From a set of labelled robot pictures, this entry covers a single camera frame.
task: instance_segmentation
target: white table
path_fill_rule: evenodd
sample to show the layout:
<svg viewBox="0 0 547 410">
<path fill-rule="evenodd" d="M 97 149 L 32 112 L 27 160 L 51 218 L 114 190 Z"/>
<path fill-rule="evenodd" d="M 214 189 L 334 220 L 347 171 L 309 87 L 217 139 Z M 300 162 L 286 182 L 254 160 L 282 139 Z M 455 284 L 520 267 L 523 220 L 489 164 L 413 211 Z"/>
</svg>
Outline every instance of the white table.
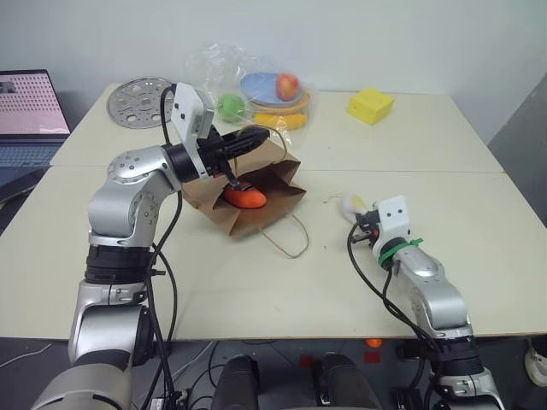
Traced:
<svg viewBox="0 0 547 410">
<path fill-rule="evenodd" d="M 109 86 L 52 165 L 108 165 L 119 153 L 163 144 L 160 127 L 131 130 L 108 116 Z M 291 132 L 302 170 L 500 173 L 502 168 L 447 96 L 394 94 L 390 114 L 369 126 L 346 112 L 351 92 L 321 92 L 312 120 Z M 235 129 L 216 121 L 219 132 Z M 176 141 L 169 124 L 170 136 Z"/>
<path fill-rule="evenodd" d="M 87 203 L 104 176 L 103 166 L 51 168 L 0 237 L 1 336 L 68 337 L 85 270 Z M 165 247 L 179 284 L 177 339 L 410 336 L 350 264 L 350 224 L 333 197 L 342 191 L 368 202 L 406 196 L 412 236 L 423 237 L 423 249 L 443 262 L 477 335 L 547 332 L 547 234 L 506 175 L 299 171 L 295 181 L 309 190 L 294 212 L 311 238 L 297 260 L 260 235 L 231 239 L 184 206 Z M 172 196 L 162 207 L 160 234 L 174 205 Z M 290 250 L 302 246 L 290 219 L 268 233 Z M 209 256 L 200 258 L 204 249 Z M 370 251 L 356 254 L 380 285 L 385 272 Z M 166 325 L 169 281 L 155 283 Z M 391 295 L 404 305 L 396 287 Z"/>
</svg>

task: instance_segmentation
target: red apple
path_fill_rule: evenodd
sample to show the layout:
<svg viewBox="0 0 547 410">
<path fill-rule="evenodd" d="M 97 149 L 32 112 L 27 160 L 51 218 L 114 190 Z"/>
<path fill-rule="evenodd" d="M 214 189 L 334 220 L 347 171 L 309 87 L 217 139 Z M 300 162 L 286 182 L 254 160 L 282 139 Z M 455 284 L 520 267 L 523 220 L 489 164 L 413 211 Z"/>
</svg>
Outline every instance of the red apple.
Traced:
<svg viewBox="0 0 547 410">
<path fill-rule="evenodd" d="M 298 94 L 298 89 L 300 84 L 298 83 L 298 78 L 294 74 L 281 73 L 277 76 L 275 81 L 275 90 L 277 92 L 277 97 L 281 98 L 283 101 L 290 101 Z"/>
</svg>

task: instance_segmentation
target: laptop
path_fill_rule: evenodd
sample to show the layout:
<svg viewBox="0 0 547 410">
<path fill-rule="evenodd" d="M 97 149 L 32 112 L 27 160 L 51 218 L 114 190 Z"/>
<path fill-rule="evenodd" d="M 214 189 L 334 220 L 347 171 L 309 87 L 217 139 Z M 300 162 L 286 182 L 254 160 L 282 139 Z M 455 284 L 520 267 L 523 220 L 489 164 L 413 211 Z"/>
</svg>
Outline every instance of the laptop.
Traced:
<svg viewBox="0 0 547 410">
<path fill-rule="evenodd" d="M 0 186 L 48 167 L 69 135 L 47 70 L 0 71 Z"/>
</svg>

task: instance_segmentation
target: silver perforated plate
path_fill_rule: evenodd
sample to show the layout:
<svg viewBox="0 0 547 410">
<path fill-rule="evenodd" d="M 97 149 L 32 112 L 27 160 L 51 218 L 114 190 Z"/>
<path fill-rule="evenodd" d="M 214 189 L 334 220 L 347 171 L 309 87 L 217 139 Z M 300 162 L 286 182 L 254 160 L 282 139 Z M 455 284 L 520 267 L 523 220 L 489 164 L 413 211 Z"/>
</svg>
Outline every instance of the silver perforated plate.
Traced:
<svg viewBox="0 0 547 410">
<path fill-rule="evenodd" d="M 170 87 L 166 79 L 144 77 L 120 85 L 107 101 L 107 111 L 113 122 L 127 128 L 151 128 L 162 124 L 160 117 L 160 96 Z M 171 118 L 173 94 L 165 99 L 165 118 Z"/>
</svg>

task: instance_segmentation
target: yellow sponge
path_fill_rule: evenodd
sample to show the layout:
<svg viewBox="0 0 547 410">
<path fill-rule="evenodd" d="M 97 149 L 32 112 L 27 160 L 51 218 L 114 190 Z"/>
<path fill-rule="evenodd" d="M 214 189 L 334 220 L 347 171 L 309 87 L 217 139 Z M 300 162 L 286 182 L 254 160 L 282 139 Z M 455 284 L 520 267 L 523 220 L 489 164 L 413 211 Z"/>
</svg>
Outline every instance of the yellow sponge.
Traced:
<svg viewBox="0 0 547 410">
<path fill-rule="evenodd" d="M 386 94 L 367 88 L 350 99 L 348 112 L 372 125 L 386 117 L 395 100 Z"/>
</svg>

